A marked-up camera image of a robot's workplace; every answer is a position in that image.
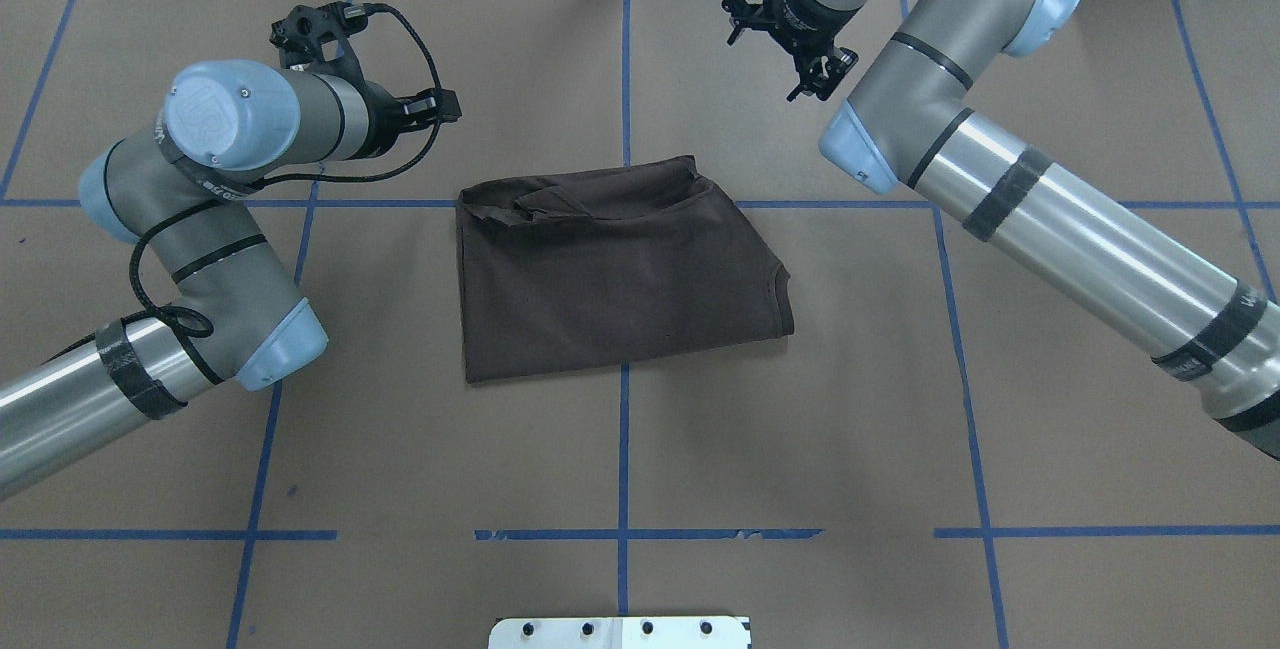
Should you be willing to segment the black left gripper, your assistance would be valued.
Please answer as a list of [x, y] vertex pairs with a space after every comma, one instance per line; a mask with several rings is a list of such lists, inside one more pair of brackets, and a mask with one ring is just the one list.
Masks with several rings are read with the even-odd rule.
[[413, 96], [396, 97], [374, 81], [353, 84], [367, 113], [367, 128], [351, 160], [370, 160], [387, 154], [397, 143], [404, 125], [435, 125], [458, 122], [462, 108], [454, 90], [421, 90]]

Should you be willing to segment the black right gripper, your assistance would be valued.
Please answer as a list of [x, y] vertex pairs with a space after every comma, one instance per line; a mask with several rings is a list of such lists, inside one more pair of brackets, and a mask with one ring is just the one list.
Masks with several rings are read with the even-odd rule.
[[856, 52], [836, 46], [836, 37], [858, 8], [837, 10], [818, 0], [722, 0], [722, 10], [745, 15], [731, 17], [727, 46], [748, 29], [764, 31], [792, 58], [797, 84], [787, 99], [829, 99], [856, 65]]

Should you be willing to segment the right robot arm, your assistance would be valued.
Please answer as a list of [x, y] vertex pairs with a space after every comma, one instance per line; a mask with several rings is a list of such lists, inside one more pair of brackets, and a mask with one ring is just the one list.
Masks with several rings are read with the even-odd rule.
[[878, 195], [905, 187], [1019, 262], [1277, 458], [1277, 303], [973, 105], [1082, 0], [722, 0], [730, 38], [769, 35], [791, 96], [836, 99], [819, 152]]

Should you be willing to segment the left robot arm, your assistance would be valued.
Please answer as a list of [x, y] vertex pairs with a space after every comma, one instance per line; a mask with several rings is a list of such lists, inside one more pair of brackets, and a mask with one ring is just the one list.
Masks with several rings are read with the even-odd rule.
[[282, 166], [378, 157], [460, 115], [439, 83], [398, 99], [346, 61], [180, 70], [152, 128], [119, 140], [79, 180], [84, 212], [131, 247], [140, 311], [5, 385], [3, 497], [225, 380], [261, 390], [315, 361], [328, 335], [246, 198]]

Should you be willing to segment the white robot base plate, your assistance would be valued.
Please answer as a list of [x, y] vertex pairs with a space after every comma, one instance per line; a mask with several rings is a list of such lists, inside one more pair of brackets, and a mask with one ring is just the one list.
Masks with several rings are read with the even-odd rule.
[[495, 622], [489, 648], [751, 648], [748, 617], [520, 617]]

